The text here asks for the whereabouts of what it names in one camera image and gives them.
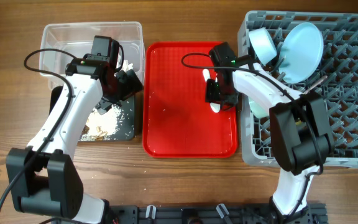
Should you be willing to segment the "grey dishwasher rack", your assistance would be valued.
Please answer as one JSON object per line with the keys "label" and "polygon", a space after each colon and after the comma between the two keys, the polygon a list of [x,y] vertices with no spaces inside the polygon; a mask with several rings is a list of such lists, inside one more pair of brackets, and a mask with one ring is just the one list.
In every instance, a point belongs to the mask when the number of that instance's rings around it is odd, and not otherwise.
{"label": "grey dishwasher rack", "polygon": [[324,98],[334,136],[333,155],[328,166],[358,169],[358,14],[328,12],[249,11],[237,33],[239,55],[249,53],[248,33],[266,28],[277,48],[297,25],[310,22],[322,33],[323,58],[311,77],[293,89],[315,87]]}

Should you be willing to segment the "white napkin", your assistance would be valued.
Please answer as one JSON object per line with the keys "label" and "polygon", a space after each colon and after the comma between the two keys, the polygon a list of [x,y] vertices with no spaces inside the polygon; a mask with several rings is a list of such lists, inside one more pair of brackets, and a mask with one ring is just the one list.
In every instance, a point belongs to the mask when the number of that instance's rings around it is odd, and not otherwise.
{"label": "white napkin", "polygon": [[120,71],[127,72],[133,69],[133,64],[129,63],[128,60],[123,60],[122,62],[118,62],[116,65],[117,65],[115,69],[116,73]]}

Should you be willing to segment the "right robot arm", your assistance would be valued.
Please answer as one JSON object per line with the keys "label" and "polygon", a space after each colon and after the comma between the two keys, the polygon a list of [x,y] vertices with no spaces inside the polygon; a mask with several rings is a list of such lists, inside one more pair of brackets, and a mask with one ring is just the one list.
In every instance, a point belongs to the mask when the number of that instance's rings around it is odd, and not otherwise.
{"label": "right robot arm", "polygon": [[280,166],[278,186],[270,198],[271,220],[288,223],[305,216],[311,181],[323,173],[334,146],[323,97],[285,86],[254,59],[237,57],[226,42],[215,45],[208,57],[217,77],[206,81],[206,102],[229,110],[243,94],[258,98],[268,111],[270,143]]}

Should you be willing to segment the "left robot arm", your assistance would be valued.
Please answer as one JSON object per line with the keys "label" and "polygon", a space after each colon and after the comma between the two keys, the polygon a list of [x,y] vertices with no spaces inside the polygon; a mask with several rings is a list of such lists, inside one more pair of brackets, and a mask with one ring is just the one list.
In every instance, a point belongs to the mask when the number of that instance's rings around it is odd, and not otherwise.
{"label": "left robot arm", "polygon": [[12,148],[6,157],[4,196],[11,196],[16,211],[45,215],[51,222],[117,222],[107,200],[85,193],[73,156],[93,110],[105,113],[142,90],[135,71],[123,70],[123,63],[122,45],[97,35],[91,52],[66,66],[41,130],[26,148]]}

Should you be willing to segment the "white plastic spoon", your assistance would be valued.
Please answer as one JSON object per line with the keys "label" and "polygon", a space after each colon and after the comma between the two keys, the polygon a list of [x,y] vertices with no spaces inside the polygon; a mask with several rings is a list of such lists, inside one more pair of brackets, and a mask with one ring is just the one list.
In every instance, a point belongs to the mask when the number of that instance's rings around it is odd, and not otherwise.
{"label": "white plastic spoon", "polygon": [[[207,82],[211,78],[209,70],[208,69],[203,69],[202,73],[203,73],[203,77],[204,77],[205,82]],[[211,109],[212,109],[212,111],[214,113],[218,113],[220,111],[220,105],[219,104],[210,103],[209,105],[210,105],[210,107],[211,107]]]}

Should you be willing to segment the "light blue food bowl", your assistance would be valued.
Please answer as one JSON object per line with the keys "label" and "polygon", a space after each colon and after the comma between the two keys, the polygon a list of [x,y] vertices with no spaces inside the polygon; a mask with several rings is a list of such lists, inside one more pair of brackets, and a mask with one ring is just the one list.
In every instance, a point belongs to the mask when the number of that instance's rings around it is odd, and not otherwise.
{"label": "light blue food bowl", "polygon": [[266,28],[259,28],[249,32],[250,44],[259,61],[266,65],[277,56],[277,50]]}

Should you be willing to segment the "white plastic fork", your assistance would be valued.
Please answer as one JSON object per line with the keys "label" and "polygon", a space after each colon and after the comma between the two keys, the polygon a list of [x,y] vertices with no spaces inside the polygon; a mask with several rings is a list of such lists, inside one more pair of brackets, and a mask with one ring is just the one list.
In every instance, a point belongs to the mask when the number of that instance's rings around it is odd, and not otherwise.
{"label": "white plastic fork", "polygon": [[313,90],[314,88],[316,88],[318,85],[322,84],[322,82],[324,82],[327,79],[327,75],[324,75],[323,77],[321,77],[318,81],[316,81],[315,83],[313,83],[307,90],[305,90],[303,93],[307,94],[309,93],[311,90]]}

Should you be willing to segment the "clear plastic bin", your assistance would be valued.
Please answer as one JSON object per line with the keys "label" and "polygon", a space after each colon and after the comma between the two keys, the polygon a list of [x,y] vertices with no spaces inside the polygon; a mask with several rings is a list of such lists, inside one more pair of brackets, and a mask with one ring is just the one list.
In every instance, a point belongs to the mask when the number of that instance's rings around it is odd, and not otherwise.
{"label": "clear plastic bin", "polygon": [[141,82],[145,74],[145,45],[139,22],[77,22],[45,26],[40,48],[59,49],[82,58],[91,52],[96,35],[118,41],[124,60],[132,65]]}

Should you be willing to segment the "mint green bowl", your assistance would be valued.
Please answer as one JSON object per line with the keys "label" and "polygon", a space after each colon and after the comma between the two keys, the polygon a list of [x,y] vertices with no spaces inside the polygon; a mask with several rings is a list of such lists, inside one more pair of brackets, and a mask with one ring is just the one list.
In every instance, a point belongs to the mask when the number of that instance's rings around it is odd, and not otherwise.
{"label": "mint green bowl", "polygon": [[265,100],[258,99],[257,101],[249,98],[249,106],[251,112],[258,119],[262,119],[269,116],[269,102]]}

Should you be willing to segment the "light blue plate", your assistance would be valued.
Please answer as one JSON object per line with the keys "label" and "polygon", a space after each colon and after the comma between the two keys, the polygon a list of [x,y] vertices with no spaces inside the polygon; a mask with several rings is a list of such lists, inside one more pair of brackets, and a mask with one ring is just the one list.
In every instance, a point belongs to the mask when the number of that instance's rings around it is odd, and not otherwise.
{"label": "light blue plate", "polygon": [[284,72],[286,83],[299,83],[316,71],[323,56],[324,41],[320,30],[310,22],[293,28],[280,49],[279,59],[283,62],[278,71]]}

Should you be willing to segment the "brown food scraps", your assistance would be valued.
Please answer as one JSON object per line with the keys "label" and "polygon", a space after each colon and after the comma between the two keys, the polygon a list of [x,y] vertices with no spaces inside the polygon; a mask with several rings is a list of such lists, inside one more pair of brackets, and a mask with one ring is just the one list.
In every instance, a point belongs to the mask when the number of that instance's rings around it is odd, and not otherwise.
{"label": "brown food scraps", "polygon": [[81,133],[80,141],[102,141],[108,135],[107,131],[103,131],[100,126],[89,127],[84,126]]}

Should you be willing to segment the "red serving tray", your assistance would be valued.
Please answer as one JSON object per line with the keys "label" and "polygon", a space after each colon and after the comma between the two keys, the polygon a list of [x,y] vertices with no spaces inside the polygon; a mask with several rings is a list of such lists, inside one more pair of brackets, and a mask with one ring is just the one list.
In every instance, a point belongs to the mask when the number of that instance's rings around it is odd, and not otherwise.
{"label": "red serving tray", "polygon": [[234,108],[215,113],[205,101],[201,70],[216,42],[156,42],[146,53],[142,144],[158,158],[225,158],[237,150]]}

